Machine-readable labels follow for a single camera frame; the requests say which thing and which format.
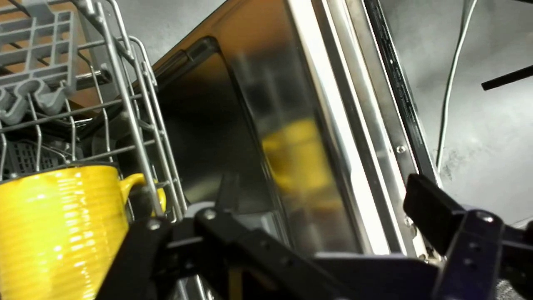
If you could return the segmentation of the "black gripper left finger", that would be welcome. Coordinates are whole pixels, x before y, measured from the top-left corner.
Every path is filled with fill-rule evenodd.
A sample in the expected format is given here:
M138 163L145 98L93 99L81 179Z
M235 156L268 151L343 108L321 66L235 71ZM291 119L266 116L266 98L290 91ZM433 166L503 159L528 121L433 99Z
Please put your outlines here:
M226 300L355 300L355 293L263 229L230 213L203 208L193 221L201 236L200 274Z

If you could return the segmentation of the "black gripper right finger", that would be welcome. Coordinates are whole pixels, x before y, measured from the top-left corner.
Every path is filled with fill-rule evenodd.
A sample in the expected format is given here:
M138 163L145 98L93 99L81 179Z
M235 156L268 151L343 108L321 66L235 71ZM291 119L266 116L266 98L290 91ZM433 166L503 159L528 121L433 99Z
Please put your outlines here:
M418 173L408 176L403 209L440 254L446 253L464 214L461 204Z

